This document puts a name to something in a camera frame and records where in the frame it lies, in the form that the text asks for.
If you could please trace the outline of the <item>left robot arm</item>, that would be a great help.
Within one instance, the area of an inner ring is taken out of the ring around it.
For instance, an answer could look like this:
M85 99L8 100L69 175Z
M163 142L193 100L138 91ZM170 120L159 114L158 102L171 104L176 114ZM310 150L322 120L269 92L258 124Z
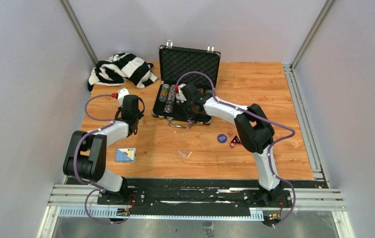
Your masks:
M117 205L125 204L129 191L124 188L126 179L107 169L107 148L115 142L137 134L138 124L144 116L143 100L136 95L125 95L110 123L91 131L73 132L64 158L62 171L81 184L91 184L101 192L109 191Z

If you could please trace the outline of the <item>blue small blind button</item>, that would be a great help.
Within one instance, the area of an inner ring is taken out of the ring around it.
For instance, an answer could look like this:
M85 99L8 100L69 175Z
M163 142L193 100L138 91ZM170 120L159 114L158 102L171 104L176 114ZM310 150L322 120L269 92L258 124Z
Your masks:
M219 143L226 143L228 141L228 137L226 134L219 134L217 136L217 140Z

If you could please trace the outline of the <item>blue card deck box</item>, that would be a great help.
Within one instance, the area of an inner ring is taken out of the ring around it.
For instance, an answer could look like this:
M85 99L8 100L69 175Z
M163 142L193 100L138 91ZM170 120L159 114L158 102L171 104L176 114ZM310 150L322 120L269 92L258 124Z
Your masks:
M136 148L117 148L114 161L116 163L135 163Z

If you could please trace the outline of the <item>black poker set case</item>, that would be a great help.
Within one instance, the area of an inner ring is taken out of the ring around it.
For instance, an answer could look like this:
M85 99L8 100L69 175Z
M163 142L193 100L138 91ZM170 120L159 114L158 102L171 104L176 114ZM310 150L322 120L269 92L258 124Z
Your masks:
M221 53L214 50L213 45L208 45L206 50L176 47L172 40L159 48L161 85L156 96L152 110L155 118L168 120L169 125L182 127L174 124L174 121L188 122L191 127L193 123L209 125L212 117L199 115L198 117L187 117L182 108L182 103L175 100L172 113L164 113L165 102L159 101L159 93L162 84L179 85L181 83L194 83L196 87L212 90L216 86L219 71Z

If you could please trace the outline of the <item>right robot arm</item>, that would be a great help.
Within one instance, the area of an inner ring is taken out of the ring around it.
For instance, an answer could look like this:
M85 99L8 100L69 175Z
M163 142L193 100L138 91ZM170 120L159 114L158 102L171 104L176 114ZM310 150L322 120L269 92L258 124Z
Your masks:
M179 86L178 92L185 99L183 107L188 115L214 116L236 126L242 146L252 153L258 169L261 202L268 207L278 203L283 188L269 148L274 129L262 108L257 104L236 105L211 93L202 94L194 83Z

